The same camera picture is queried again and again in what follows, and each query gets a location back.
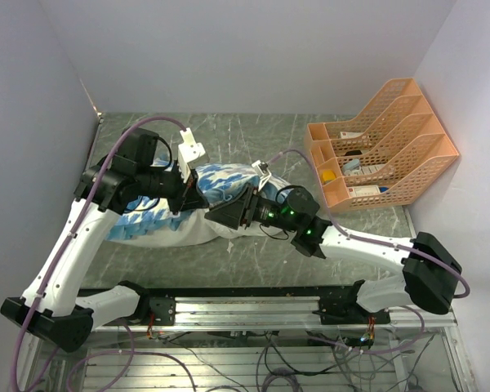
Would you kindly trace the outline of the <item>blue houndstooth bear pillowcase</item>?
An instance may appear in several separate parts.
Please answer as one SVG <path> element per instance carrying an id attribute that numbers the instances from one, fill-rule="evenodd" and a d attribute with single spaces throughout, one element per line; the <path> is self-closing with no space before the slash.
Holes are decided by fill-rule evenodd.
<path id="1" fill-rule="evenodd" d="M 245 185 L 258 185 L 260 177 L 250 165 L 210 163 L 197 167 L 198 187 L 213 206 L 229 201 Z M 106 240 L 138 247 L 188 247 L 207 243 L 216 238 L 233 239 L 242 236 L 281 238 L 282 230 L 257 222 L 244 229 L 230 229 L 206 220 L 205 211 L 197 209 L 169 211 L 165 199 L 140 196 L 127 206 L 127 210 L 106 235 Z"/>

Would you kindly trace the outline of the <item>white pillow insert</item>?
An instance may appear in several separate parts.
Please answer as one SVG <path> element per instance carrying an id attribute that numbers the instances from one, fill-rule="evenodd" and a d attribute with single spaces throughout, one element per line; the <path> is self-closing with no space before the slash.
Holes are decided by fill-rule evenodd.
<path id="1" fill-rule="evenodd" d="M 207 201 L 215 205 L 229 201 L 246 185 L 258 183 L 259 176 L 238 173 L 218 178 L 205 176 L 201 179 L 199 188 Z M 206 220 L 205 213 L 204 210 L 197 209 L 174 216 L 169 212 L 167 204 L 161 203 L 138 219 L 131 214 L 122 216 L 110 230 L 107 239 L 139 247 L 187 247 L 208 243 L 216 238 L 265 237 L 281 232 L 275 228 L 263 231 L 258 223 L 252 223 L 246 229 L 230 229 Z"/>

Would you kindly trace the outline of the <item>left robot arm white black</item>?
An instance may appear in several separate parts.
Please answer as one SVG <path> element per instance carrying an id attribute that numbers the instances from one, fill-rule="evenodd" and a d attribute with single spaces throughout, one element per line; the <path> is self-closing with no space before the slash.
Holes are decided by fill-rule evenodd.
<path id="1" fill-rule="evenodd" d="M 19 297 L 8 297 L 0 312 L 25 331 L 67 353 L 90 333 L 117 319 L 141 324 L 150 313 L 149 291 L 120 282 L 91 296 L 79 296 L 86 272 L 108 232 L 138 197 L 165 199 L 173 213 L 207 207 L 195 171 L 205 158 L 189 128 L 180 132 L 176 156 L 153 165 L 162 138 L 143 128 L 126 131 L 101 166 L 87 169 L 75 190 L 68 221 L 38 276 Z"/>

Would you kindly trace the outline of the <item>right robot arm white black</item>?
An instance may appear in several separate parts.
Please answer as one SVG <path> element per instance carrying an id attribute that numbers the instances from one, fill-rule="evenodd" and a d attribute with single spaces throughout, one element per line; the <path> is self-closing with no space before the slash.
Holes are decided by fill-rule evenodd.
<path id="1" fill-rule="evenodd" d="M 229 229 L 257 223 L 292 233 L 291 244 L 304 256 L 341 257 L 390 272 L 378 280 L 353 285 L 341 316 L 361 323 L 385 308 L 416 305 L 431 314 L 447 314 L 456 297 L 462 268 L 432 234 L 384 238 L 336 227 L 319 217 L 319 204 L 305 188 L 285 188 L 284 198 L 269 200 L 250 185 L 227 202 L 211 207 L 207 220 Z"/>

